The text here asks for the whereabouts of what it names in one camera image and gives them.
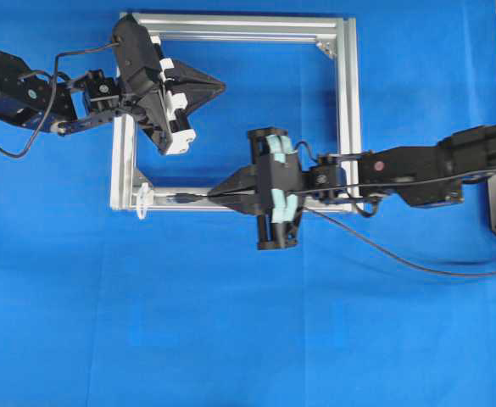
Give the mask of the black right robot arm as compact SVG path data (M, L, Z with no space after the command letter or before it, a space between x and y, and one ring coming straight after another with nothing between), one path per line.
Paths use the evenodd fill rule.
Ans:
M303 168L298 146L275 127L248 132L251 162L211 189L208 199L257 220L258 248L296 246L305 201L370 204L398 194L409 206L456 204L462 186L496 174L496 125L459 131L432 147L319 154Z

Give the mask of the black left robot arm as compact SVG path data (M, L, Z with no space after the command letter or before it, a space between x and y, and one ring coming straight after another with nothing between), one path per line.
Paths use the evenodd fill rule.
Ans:
M129 115L161 154L185 153L196 138L189 114L220 95L225 84L166 58L159 42L133 19L115 27L108 46L118 78L102 70L75 79L60 70L48 74L0 52L0 120L35 135L65 136Z

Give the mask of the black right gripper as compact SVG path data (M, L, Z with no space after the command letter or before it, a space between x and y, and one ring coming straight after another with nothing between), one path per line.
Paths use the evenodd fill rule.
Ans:
M259 250L298 244L305 177L298 151L286 130L266 127L248 132L252 164L208 192L208 200L244 215L256 215Z

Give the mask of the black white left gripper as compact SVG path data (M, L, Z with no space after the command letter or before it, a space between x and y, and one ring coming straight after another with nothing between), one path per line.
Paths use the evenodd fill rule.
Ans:
M217 98L226 84L178 59L166 58L160 42L153 45L161 65L159 84L140 98L119 76L121 103L161 154L183 154L196 138L187 116ZM174 86L177 81L183 84Z

